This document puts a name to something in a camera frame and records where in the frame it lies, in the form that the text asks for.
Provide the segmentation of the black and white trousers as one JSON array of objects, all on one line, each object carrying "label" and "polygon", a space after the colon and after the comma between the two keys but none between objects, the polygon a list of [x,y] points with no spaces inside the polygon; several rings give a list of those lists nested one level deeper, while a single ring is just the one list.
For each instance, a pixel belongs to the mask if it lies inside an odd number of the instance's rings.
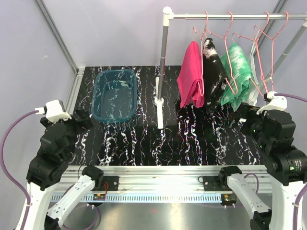
[{"label": "black and white trousers", "polygon": [[203,79],[207,110],[213,111],[221,102],[227,86],[227,74],[216,52],[213,39],[206,38],[203,47]]}]

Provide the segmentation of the pink trousers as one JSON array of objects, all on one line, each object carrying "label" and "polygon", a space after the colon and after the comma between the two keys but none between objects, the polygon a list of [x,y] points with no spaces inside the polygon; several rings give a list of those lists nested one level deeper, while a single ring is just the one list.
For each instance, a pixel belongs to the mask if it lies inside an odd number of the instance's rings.
[{"label": "pink trousers", "polygon": [[204,105],[202,61],[198,43],[191,42],[185,52],[177,84],[181,97],[180,107],[192,103],[196,108]]}]

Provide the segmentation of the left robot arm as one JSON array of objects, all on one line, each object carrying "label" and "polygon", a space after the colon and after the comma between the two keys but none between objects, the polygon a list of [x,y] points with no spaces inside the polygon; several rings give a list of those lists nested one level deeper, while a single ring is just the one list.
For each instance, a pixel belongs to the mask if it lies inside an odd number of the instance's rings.
[{"label": "left robot arm", "polygon": [[104,185],[104,172],[95,166],[83,169],[77,182],[52,207],[52,195],[68,168],[80,134],[93,127],[88,112],[78,109],[72,115],[63,112],[55,121],[40,120],[46,128],[41,146],[27,172],[27,193],[18,230],[59,230],[80,200],[90,191]]}]

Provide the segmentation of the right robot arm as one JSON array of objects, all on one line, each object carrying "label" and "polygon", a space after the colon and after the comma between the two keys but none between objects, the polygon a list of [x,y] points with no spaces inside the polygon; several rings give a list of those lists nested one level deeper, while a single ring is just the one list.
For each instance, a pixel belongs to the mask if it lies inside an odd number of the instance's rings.
[{"label": "right robot arm", "polygon": [[299,230],[302,227],[302,198],[307,191],[307,156],[292,145],[295,123],[289,113],[260,110],[242,103],[232,123],[245,119],[244,135],[254,138],[270,176],[272,207],[265,205],[237,166],[223,167],[218,185],[232,190],[250,217],[252,230]]}]

